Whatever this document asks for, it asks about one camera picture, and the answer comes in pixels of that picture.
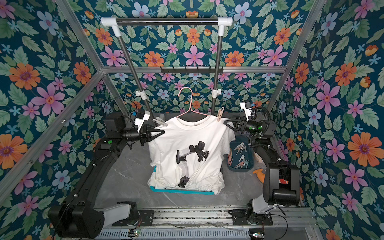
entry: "clothing rack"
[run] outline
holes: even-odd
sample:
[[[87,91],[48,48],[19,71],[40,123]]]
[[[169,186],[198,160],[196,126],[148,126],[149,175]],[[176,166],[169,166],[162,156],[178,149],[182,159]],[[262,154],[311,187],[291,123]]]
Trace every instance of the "clothing rack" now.
[[[137,88],[136,96],[140,96],[147,108],[151,113],[150,120],[153,119],[153,112],[149,105],[148,97],[145,94],[144,89],[140,84],[140,80],[135,71],[135,66],[129,56],[126,45],[121,36],[121,31],[119,26],[128,26],[128,25],[213,25],[218,26],[218,39],[217,39],[217,53],[216,53],[216,65],[215,65],[215,78],[214,78],[214,87],[212,89],[212,106],[211,106],[211,115],[215,115],[216,107],[216,98],[217,95],[221,94],[221,90],[217,89],[218,74],[220,71],[220,61],[221,61],[221,48],[223,43],[224,29],[226,26],[231,26],[233,22],[232,18],[101,18],[101,24],[104,26],[112,27],[113,33],[117,37],[121,50],[124,53],[127,64],[131,70],[133,78],[135,79]],[[190,73],[193,69],[185,68],[186,73]]]

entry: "pink clothes hanger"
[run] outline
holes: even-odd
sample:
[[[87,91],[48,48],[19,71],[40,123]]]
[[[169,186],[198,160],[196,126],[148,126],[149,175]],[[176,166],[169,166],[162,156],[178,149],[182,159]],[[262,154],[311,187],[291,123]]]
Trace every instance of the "pink clothes hanger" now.
[[[192,107],[192,97],[193,97],[193,91],[192,91],[192,89],[190,89],[189,87],[183,87],[182,89],[180,89],[179,94],[178,94],[177,96],[180,95],[181,90],[183,90],[184,88],[188,88],[189,90],[191,90],[191,99],[190,99],[190,101],[189,101],[189,109],[188,109],[188,111],[186,111],[185,113],[187,113],[187,112],[189,112],[189,111],[194,112],[194,113],[199,113],[199,112],[193,111],[192,108],[191,108],[191,107]],[[210,115],[205,114],[205,113],[199,113],[199,114],[201,114],[201,115],[206,115],[206,116],[210,116]]]

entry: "white t-shirt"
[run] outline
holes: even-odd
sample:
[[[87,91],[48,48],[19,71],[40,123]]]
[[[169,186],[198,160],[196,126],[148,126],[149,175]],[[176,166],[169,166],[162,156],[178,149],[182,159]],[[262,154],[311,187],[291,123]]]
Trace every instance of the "white t-shirt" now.
[[[213,191],[218,194],[224,187],[220,172],[224,154],[229,153],[229,143],[235,140],[234,132],[224,125],[225,118],[219,122],[216,116],[207,116],[197,122],[187,122],[174,117],[159,126],[165,133],[149,142],[151,166],[156,166],[148,185],[157,189],[175,188],[183,190]],[[192,152],[185,156],[189,180],[180,188],[183,169],[176,162],[177,150],[185,152],[190,145],[196,147],[199,142],[205,144],[202,152],[209,151],[206,158],[198,161],[199,156]]]

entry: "white clothespin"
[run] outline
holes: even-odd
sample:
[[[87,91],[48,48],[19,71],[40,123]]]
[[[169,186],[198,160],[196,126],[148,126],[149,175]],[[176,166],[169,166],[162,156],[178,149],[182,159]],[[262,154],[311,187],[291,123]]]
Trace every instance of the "white clothespin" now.
[[[217,121],[220,122],[221,116],[223,116],[224,107],[220,108],[217,112]]]

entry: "black cable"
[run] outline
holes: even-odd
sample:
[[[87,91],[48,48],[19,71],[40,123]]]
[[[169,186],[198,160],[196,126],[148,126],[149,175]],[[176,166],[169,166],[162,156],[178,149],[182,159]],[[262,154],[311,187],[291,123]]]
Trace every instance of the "black cable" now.
[[[281,216],[281,215],[278,215],[278,214],[271,214],[271,215],[280,216],[280,217],[284,218],[285,222],[287,223],[287,227],[286,227],[286,229],[285,229],[285,233],[284,233],[281,237],[279,237],[279,238],[277,238],[277,239],[275,239],[275,240],[282,239],[282,238],[285,236],[285,234],[287,233],[287,230],[288,230],[288,222],[287,222],[286,218],[283,217],[283,216]]]

